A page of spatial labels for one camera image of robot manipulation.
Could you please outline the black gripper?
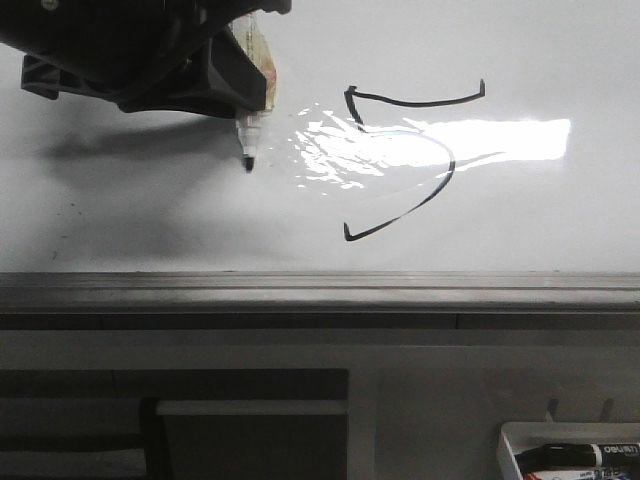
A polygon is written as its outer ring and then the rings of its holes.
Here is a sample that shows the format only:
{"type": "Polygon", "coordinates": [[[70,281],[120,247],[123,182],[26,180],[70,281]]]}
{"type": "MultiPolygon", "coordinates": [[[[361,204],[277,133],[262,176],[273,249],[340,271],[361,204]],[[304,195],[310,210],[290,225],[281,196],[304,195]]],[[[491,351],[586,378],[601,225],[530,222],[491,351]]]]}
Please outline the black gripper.
{"type": "Polygon", "coordinates": [[[229,24],[289,1],[4,1],[1,41],[25,57],[21,86],[232,119],[266,106],[266,78],[229,24]]]}

